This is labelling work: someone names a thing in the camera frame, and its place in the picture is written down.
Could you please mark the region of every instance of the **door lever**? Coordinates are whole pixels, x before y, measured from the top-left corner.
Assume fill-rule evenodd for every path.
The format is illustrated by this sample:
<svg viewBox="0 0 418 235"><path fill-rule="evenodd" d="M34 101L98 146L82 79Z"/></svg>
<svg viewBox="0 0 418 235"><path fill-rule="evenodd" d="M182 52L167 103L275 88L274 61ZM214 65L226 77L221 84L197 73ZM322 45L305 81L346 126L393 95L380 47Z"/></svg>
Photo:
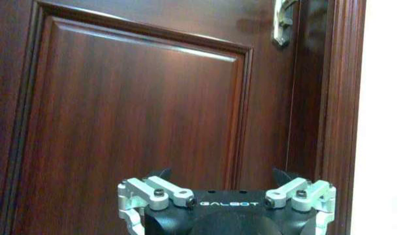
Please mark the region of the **door lever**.
<svg viewBox="0 0 418 235"><path fill-rule="evenodd" d="M290 7L298 0L277 0L274 6L273 40L285 47L291 37L293 10Z"/></svg>

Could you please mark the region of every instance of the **door frame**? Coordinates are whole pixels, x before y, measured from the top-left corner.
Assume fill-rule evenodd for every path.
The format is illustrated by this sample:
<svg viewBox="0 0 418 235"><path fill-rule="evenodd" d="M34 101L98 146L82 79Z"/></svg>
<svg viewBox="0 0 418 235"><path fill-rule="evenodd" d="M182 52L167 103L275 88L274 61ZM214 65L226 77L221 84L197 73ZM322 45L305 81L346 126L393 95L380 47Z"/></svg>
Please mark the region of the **door frame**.
<svg viewBox="0 0 418 235"><path fill-rule="evenodd" d="M325 1L329 9L321 62L299 49L307 37L301 31L297 42L287 170L295 171L299 165L310 164L312 170L298 173L336 185L336 221L329 234L349 235L366 0ZM303 18L310 7L307 2L301 1L299 28L316 23L316 19ZM322 63L321 70L306 68L318 63ZM305 86L314 89L303 93Z"/></svg>

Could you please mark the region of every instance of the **bolt head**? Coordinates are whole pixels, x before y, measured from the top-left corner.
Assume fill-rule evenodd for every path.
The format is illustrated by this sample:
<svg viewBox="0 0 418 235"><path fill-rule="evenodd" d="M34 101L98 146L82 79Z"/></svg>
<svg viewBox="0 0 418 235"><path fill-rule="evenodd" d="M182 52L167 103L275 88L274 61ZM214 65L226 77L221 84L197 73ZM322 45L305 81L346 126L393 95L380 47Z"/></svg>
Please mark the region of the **bolt head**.
<svg viewBox="0 0 418 235"><path fill-rule="evenodd" d="M267 209L273 209L274 208L274 201L271 198L266 198L265 199L265 206Z"/></svg>
<svg viewBox="0 0 418 235"><path fill-rule="evenodd" d="M186 206L191 209L195 207L195 205L197 205L197 198L193 197L187 200Z"/></svg>
<svg viewBox="0 0 418 235"><path fill-rule="evenodd" d="M158 188L157 190L154 190L154 195L155 195L157 197L165 196L165 189Z"/></svg>
<svg viewBox="0 0 418 235"><path fill-rule="evenodd" d="M306 191L305 190L298 190L297 191L297 197L305 199L307 197Z"/></svg>

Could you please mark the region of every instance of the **door molding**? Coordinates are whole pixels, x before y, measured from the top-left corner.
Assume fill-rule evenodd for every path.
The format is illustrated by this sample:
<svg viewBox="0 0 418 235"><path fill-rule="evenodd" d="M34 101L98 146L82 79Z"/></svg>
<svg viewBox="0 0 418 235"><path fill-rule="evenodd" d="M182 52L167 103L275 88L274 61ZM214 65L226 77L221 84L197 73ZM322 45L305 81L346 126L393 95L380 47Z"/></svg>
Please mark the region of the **door molding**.
<svg viewBox="0 0 418 235"><path fill-rule="evenodd" d="M321 1L302 1L299 8L287 170L305 169L298 173L333 182L338 196L329 234L349 235L366 0L324 0L328 27L317 52L322 59L306 53L303 41L310 38L303 28L318 23L310 2ZM309 66L318 63L321 69Z"/></svg>
<svg viewBox="0 0 418 235"><path fill-rule="evenodd" d="M24 68L22 74L22 86L19 91L19 102L16 109L16 119L14 124L12 144L8 156L7 177L4 184L4 195L2 198L2 217L0 231L3 234L11 234L16 220L16 205L24 201L19 191L22 181L30 181L28 176L23 175L23 161L26 160L24 148L28 135L28 124L32 110L35 74L38 70L38 58L42 47L43 30L48 17L52 21L63 23L66 20L74 20L80 24L91 24L98 27L107 27L109 30L125 32L131 38L139 37L150 41L159 42L167 47L193 48L207 54L235 59L243 58L242 81L235 91L231 136L229 143L229 156L226 157L226 182L225 187L233 188L238 185L238 176L241 171L241 153L243 148L243 135L247 116L247 97L250 90L253 47L227 42L215 38L195 35L187 32L175 31L145 23L133 22L127 19L87 11L66 5L50 3L46 1L34 1L30 20L30 35L27 44L27 54L24 58Z"/></svg>

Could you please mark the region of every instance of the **raised door panel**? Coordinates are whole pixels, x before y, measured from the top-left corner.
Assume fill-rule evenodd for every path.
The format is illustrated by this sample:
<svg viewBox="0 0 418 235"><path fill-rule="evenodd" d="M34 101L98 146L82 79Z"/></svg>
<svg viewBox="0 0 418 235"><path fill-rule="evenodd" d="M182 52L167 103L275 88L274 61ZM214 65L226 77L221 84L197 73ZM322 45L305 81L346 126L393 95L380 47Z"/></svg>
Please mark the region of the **raised door panel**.
<svg viewBox="0 0 418 235"><path fill-rule="evenodd" d="M233 187L250 49L43 22L16 233L118 234L125 177L171 167L182 186Z"/></svg>

